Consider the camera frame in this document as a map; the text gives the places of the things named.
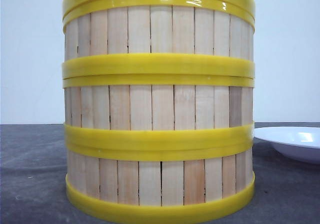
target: cylindrical container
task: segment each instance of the cylindrical container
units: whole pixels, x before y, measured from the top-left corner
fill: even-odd
[[[253,0],[64,0],[66,187],[120,223],[253,196]]]

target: wooden slat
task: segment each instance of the wooden slat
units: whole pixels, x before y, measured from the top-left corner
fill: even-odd
[[[80,87],[71,87],[71,124],[72,126],[81,127],[81,91]],[[71,158],[74,166],[73,170],[73,180],[74,180],[74,187],[85,193],[85,156],[73,153],[73,158]]]
[[[243,20],[230,16],[230,56],[242,58],[242,27]]]
[[[90,55],[107,54],[108,11],[91,13]],[[92,87],[93,124],[96,129],[110,129],[109,87]],[[100,199],[117,202],[118,178],[117,161],[99,159]]]
[[[195,51],[194,44],[194,8],[173,6],[172,10],[172,42],[173,52],[193,54]],[[195,86],[174,87],[174,116],[176,130],[194,129],[195,128]],[[184,168],[184,174],[192,172],[190,165]],[[192,191],[196,188],[190,179],[184,179],[183,185],[178,188],[184,188],[184,204],[192,203]]]
[[[252,97],[253,96],[253,89],[251,87],[243,87],[242,88],[242,99],[241,99],[241,107],[242,107],[242,125],[251,124],[253,121],[252,119]],[[244,152],[243,157],[243,165],[245,166],[245,171],[242,173],[244,175],[244,186],[247,186],[251,183],[252,180],[252,149],[250,148],[246,152]]]
[[[90,55],[91,39],[91,14],[79,17],[78,19],[78,56]],[[93,128],[93,93],[91,86],[81,87],[81,124],[83,128]],[[79,162],[85,162],[85,189],[86,194],[99,198],[99,159],[91,156],[79,158]]]
[[[252,38],[253,38],[253,29],[250,24],[246,21],[242,20],[242,29],[241,29],[241,57],[243,59],[252,60],[251,58],[251,51],[253,46]],[[241,99],[241,120],[242,125],[251,124],[253,121],[252,119],[252,104],[253,104],[253,97],[252,97],[253,89],[251,87],[242,87],[242,99]],[[241,158],[237,156],[237,168],[238,163],[241,162],[241,165],[244,166],[244,170],[242,171],[241,175],[243,177],[238,177],[240,175],[237,170],[237,178],[236,178],[236,189],[237,192],[241,191],[245,188],[252,180],[252,151],[251,148],[244,153],[241,154]]]
[[[171,6],[151,6],[151,52],[171,53],[172,52],[172,7]],[[174,87],[172,85],[153,85],[152,86],[152,129],[153,130],[173,130],[174,129]],[[171,165],[175,162],[163,162],[162,187],[164,200],[162,205],[170,204],[168,190],[171,183]]]
[[[76,58],[78,56],[78,22],[77,19],[72,20],[69,24],[67,24],[65,29],[65,48],[64,48],[64,59],[69,60]],[[66,124],[72,125],[72,104],[71,104],[71,93],[73,92],[72,88],[65,88],[65,111],[66,117],[65,122]],[[67,172],[70,183],[77,188],[75,176],[76,176],[76,160],[75,155],[72,151],[67,150]]]
[[[249,26],[249,37],[248,37],[248,46],[249,46],[249,60],[251,60],[251,61],[253,61],[253,57],[254,57],[254,48],[253,48],[253,44],[254,44],[254,35],[253,35],[253,33],[254,33],[254,30],[253,30],[253,28],[251,27],[251,26]],[[246,119],[246,121],[248,121],[248,122],[253,122],[253,113],[252,113],[252,111],[253,111],[253,88],[244,88],[243,89],[243,98],[246,98],[247,99],[247,103],[246,103],[246,105],[248,106],[248,109],[247,109],[247,115],[246,115],[246,117],[247,117],[247,119]],[[246,178],[245,178],[245,183],[246,183],[246,185],[249,185],[250,183],[251,183],[251,180],[252,180],[252,170],[253,170],[253,160],[252,160],[252,148],[250,148],[249,150],[247,150],[246,152],[245,152],[245,176],[246,176]]]
[[[129,53],[150,52],[149,6],[128,8]],[[130,86],[131,130],[152,129],[151,85]],[[160,162],[139,162],[140,205],[161,205]]]
[[[104,55],[108,39],[108,11],[91,13],[90,55]]]
[[[229,88],[229,109],[230,109],[230,127],[241,126],[241,95],[242,87],[233,87]],[[236,185],[238,189],[242,189],[245,180],[245,166],[244,166],[244,156],[239,154],[236,156],[228,157],[229,172],[226,175],[225,182],[222,180],[222,183],[226,183],[228,188],[224,189],[226,196],[234,194],[236,192]]]
[[[195,8],[194,14],[194,52],[196,54],[213,55],[214,12],[212,10]],[[196,86],[195,96],[196,129],[214,128],[214,87]],[[195,185],[196,191],[193,191],[198,196],[197,198],[194,198],[194,203],[204,202],[204,197],[206,200],[208,200],[208,198],[211,199],[214,193],[215,178],[211,178],[213,173],[204,171],[205,167],[212,170],[212,168],[215,168],[214,161],[210,161],[209,159],[201,162],[199,161],[198,168],[195,169],[196,173],[194,174],[198,174],[199,177],[197,178],[197,183]],[[204,196],[204,189],[208,191],[208,196]]]
[[[107,11],[107,51],[109,54],[127,53],[128,48],[128,10],[127,8],[115,8]],[[110,94],[110,129],[130,130],[130,89],[128,85],[113,85],[109,87]],[[127,164],[118,161],[108,165],[107,180],[111,186],[106,190],[107,197],[111,201],[118,200],[119,203],[131,203],[127,199],[126,183]]]
[[[228,86],[215,86],[214,87],[214,124],[215,128],[228,128],[229,127],[229,88]],[[216,166],[216,188],[214,191],[214,198],[219,199],[224,197],[223,191],[226,191],[226,177],[229,172],[228,158],[222,157],[218,158],[214,162]]]
[[[251,25],[244,20],[241,20],[241,58],[250,59],[250,28]]]
[[[229,44],[230,44],[230,15],[219,11],[214,12],[214,55],[229,56]],[[228,128],[229,127],[229,88],[227,86],[215,86],[214,88],[214,124],[215,128]],[[223,196],[222,183],[223,176],[226,175],[223,172],[223,166],[228,171],[226,164],[226,157],[218,158],[215,161],[216,166],[216,190],[214,192],[214,198],[219,199]]]
[[[118,161],[118,202],[139,205],[138,199],[138,162]]]
[[[205,200],[206,202],[222,198],[222,158],[205,160]]]
[[[78,19],[67,24],[65,33],[64,59],[67,61],[78,56]]]
[[[67,125],[71,125],[71,90],[70,90],[70,88],[65,88],[64,89],[64,111],[65,111],[65,117],[64,117],[64,119],[65,119],[65,123],[67,124]],[[70,181],[70,183],[71,184],[73,184],[74,183],[74,181],[73,181],[73,174],[72,174],[72,168],[73,168],[73,166],[72,166],[72,158],[71,158],[71,153],[70,153],[70,151],[69,150],[67,150],[67,152],[66,152],[66,161],[67,161],[67,173],[68,173],[68,178],[69,178],[69,181]]]
[[[214,55],[229,56],[230,15],[214,12]]]

